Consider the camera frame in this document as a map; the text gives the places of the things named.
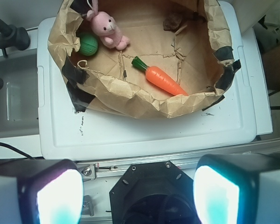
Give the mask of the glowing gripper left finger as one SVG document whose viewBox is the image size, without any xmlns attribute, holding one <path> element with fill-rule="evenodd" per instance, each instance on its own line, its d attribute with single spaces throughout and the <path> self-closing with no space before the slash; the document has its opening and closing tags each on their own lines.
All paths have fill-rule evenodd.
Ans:
<svg viewBox="0 0 280 224">
<path fill-rule="evenodd" d="M 69 159 L 0 160 L 0 224 L 77 224 L 83 196 Z"/>
</svg>

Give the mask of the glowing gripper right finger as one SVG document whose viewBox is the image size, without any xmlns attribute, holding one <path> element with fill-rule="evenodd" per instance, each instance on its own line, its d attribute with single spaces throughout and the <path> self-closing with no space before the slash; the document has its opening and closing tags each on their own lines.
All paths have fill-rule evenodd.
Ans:
<svg viewBox="0 0 280 224">
<path fill-rule="evenodd" d="M 280 224 L 280 153 L 206 154 L 193 195 L 203 224 Z"/>
</svg>

